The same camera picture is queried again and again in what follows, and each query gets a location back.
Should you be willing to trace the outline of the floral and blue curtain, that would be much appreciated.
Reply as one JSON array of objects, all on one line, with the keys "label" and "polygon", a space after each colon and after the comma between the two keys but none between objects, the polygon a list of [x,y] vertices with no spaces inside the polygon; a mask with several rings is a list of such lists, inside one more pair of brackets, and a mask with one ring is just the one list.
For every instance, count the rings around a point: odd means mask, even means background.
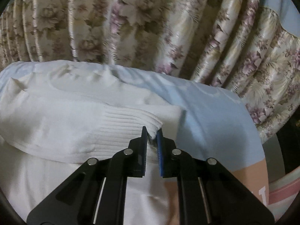
[{"label": "floral and blue curtain", "polygon": [[291,0],[9,0],[1,68],[58,59],[230,90],[262,141],[299,107],[299,12]]}]

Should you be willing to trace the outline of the pink striped bedsheet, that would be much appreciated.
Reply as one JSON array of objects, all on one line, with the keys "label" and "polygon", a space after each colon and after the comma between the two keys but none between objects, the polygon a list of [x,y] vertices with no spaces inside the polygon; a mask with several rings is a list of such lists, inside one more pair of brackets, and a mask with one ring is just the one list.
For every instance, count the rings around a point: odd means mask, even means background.
[{"label": "pink striped bedsheet", "polygon": [[272,212],[275,221],[284,215],[298,193],[299,167],[269,184],[268,209]]}]

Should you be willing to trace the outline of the orange and blue lettered blanket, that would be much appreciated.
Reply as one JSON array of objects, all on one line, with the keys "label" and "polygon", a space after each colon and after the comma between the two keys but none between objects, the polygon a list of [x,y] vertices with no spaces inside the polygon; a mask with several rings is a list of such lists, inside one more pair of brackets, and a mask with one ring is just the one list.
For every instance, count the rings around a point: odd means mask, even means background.
[{"label": "orange and blue lettered blanket", "polygon": [[[15,62],[10,66],[51,62],[80,64],[82,68],[92,70],[105,66],[66,60]],[[217,159],[263,204],[269,202],[266,158],[261,140],[250,114],[236,94],[164,74],[122,66],[107,67],[112,68],[121,82],[148,89],[168,103],[181,107],[177,136],[173,139],[178,148],[200,160]]]}]

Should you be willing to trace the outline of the white knit sweater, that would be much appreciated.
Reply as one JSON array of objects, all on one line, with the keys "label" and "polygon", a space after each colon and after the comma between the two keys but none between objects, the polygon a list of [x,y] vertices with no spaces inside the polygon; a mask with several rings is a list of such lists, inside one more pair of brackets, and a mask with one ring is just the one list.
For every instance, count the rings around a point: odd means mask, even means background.
[{"label": "white knit sweater", "polygon": [[87,159],[112,157],[143,127],[175,139],[181,116],[107,66],[14,64],[1,72],[1,189],[26,219]]}]

